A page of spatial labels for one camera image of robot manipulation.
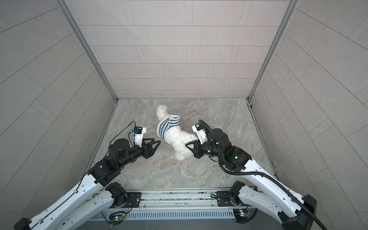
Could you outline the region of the white teddy bear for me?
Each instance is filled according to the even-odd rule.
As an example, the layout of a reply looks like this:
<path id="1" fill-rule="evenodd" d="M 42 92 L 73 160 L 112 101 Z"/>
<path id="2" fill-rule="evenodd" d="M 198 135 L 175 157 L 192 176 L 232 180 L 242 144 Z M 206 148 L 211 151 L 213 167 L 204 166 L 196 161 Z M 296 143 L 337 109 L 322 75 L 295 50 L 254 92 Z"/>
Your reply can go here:
<path id="1" fill-rule="evenodd" d="M 168 107 L 160 104 L 156 110 L 156 116 L 161 122 L 168 113 Z M 174 127 L 166 132 L 165 139 L 167 144 L 171 145 L 174 149 L 174 155 L 177 160 L 184 160 L 192 155 L 192 152 L 186 147 L 186 144 L 198 140 L 194 134 L 183 131 L 180 126 Z"/>

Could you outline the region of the blue white striped knit sweater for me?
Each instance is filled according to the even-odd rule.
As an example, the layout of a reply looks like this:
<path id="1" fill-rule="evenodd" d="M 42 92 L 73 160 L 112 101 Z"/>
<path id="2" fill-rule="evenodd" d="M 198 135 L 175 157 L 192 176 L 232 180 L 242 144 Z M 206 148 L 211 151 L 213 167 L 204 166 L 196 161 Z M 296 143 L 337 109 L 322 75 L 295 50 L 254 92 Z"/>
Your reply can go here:
<path id="1" fill-rule="evenodd" d="M 167 131 L 174 127 L 180 126 L 180 117 L 177 115 L 167 115 L 157 127 L 157 135 L 165 139 L 165 134 Z"/>

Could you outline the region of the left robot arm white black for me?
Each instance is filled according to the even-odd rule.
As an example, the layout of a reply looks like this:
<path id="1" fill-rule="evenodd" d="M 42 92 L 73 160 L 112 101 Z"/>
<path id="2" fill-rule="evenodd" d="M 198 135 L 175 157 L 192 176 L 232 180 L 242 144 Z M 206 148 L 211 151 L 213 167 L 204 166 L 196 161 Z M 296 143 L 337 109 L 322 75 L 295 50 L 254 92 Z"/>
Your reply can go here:
<path id="1" fill-rule="evenodd" d="M 132 207 L 126 190 L 113 180 L 122 169 L 143 157 L 152 157 L 161 144 L 153 138 L 143 138 L 141 145 L 130 146 L 127 139 L 118 139 L 108 147 L 108 154 L 96 163 L 63 197 L 33 218 L 22 218 L 16 230 L 75 229 L 111 206 Z"/>

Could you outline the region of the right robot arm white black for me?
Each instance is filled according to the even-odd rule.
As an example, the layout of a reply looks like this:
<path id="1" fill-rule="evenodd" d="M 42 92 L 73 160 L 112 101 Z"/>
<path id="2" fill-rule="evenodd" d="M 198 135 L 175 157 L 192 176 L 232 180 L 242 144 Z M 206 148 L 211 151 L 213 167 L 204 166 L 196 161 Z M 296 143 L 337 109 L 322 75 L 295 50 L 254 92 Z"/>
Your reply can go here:
<path id="1" fill-rule="evenodd" d="M 196 158 L 204 155 L 217 157 L 220 168 L 227 174 L 242 176 L 261 189 L 251 189 L 239 181 L 231 187 L 233 204 L 250 205 L 278 221 L 285 230 L 309 230 L 314 223 L 324 225 L 316 217 L 317 201 L 311 195 L 301 195 L 264 170 L 250 154 L 232 145 L 221 129 L 210 129 L 196 124 L 192 127 L 198 140 L 186 147 Z"/>

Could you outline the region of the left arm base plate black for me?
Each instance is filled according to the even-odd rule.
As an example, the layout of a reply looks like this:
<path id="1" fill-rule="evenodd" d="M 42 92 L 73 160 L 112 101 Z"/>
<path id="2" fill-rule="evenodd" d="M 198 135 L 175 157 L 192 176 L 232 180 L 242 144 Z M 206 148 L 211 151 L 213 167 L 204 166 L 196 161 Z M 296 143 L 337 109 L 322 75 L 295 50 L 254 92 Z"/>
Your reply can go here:
<path id="1" fill-rule="evenodd" d="M 114 198 L 110 209 L 138 208 L 141 200 L 141 192 L 127 192 Z"/>

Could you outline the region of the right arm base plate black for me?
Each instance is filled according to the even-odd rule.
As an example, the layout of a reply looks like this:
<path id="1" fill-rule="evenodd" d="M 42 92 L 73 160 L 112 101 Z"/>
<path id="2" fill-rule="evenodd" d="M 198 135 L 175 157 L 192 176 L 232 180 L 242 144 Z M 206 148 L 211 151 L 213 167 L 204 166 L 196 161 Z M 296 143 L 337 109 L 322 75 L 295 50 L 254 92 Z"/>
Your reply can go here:
<path id="1" fill-rule="evenodd" d="M 216 200 L 218 207 L 239 207 L 239 208 L 251 208 L 253 209 L 253 206 L 247 205 L 247 204 L 239 204 L 236 205 L 231 201 L 230 193 L 229 191 L 217 191 L 210 195 L 210 197 L 214 200 Z"/>

